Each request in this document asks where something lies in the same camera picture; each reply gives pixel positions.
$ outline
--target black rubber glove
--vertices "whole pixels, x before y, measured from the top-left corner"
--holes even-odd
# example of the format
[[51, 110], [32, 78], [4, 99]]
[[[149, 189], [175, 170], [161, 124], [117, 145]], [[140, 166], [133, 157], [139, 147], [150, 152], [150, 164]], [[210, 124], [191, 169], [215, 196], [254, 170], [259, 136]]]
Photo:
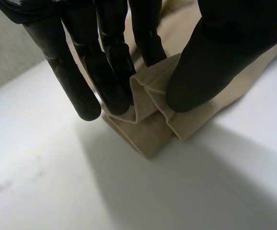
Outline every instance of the black rubber glove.
[[202, 18], [166, 91], [176, 112], [206, 103], [277, 44], [277, 0], [198, 0]]

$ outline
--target beige fabric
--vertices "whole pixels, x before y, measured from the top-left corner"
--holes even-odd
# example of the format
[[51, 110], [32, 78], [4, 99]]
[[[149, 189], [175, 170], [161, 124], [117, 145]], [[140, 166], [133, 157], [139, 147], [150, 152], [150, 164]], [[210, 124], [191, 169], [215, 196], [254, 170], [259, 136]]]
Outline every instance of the beige fabric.
[[[193, 13], [191, 19], [197, 22], [199, 13]], [[186, 33], [191, 34], [196, 23], [186, 23]], [[217, 112], [243, 96], [276, 55], [277, 45], [244, 69], [214, 99], [183, 114], [173, 112], [165, 102], [165, 89], [180, 54], [172, 56], [132, 76], [135, 106], [122, 116], [106, 112], [103, 119], [142, 156], [151, 158], [173, 137], [186, 140]]]

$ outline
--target tan garment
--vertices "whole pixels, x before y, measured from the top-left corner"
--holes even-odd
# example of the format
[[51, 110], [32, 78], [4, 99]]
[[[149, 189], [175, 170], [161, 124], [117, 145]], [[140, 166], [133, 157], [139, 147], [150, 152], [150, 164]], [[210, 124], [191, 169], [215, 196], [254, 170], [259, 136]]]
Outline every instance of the tan garment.
[[[199, 14], [194, 14], [197, 18], [192, 20], [197, 22]], [[192, 33], [195, 23], [187, 24], [187, 33]], [[142, 156], [151, 158], [173, 137], [186, 140], [222, 108], [243, 96], [276, 55], [277, 45], [238, 74], [214, 99], [183, 114], [173, 112], [165, 102], [166, 86], [180, 54], [172, 56], [131, 77], [135, 107], [121, 116], [106, 112], [103, 119]]]

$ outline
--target finger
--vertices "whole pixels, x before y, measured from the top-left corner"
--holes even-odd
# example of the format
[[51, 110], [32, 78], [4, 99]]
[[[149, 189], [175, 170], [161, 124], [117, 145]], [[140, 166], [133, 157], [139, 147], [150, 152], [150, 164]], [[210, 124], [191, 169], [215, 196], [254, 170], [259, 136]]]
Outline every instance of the finger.
[[96, 10], [92, 1], [67, 11], [62, 20], [102, 101], [113, 115], [124, 114], [129, 109], [129, 100], [99, 45]]
[[133, 104], [130, 77], [136, 73], [128, 45], [124, 40], [127, 0], [96, 1], [103, 49], [121, 86]]
[[136, 45], [147, 67], [167, 58], [156, 30], [160, 22], [162, 0], [129, 0]]
[[46, 18], [24, 28], [43, 51], [78, 115], [87, 121], [98, 118], [100, 104], [75, 64], [60, 18]]
[[[277, 44], [277, 27], [252, 25], [247, 20], [252, 9], [240, 2], [199, 1], [202, 19], [183, 50], [166, 91], [167, 103], [174, 111], [186, 112], [208, 102]], [[258, 21], [267, 11], [255, 12], [256, 16], [250, 16], [252, 21]]]

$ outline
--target white surface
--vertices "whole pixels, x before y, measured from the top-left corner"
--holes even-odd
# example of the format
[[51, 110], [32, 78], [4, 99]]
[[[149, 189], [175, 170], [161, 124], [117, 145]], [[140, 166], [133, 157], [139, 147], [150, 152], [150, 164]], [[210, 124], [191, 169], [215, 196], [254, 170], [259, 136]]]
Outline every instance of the white surface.
[[277, 230], [277, 59], [191, 140], [143, 160], [80, 120], [46, 63], [0, 90], [0, 230]]

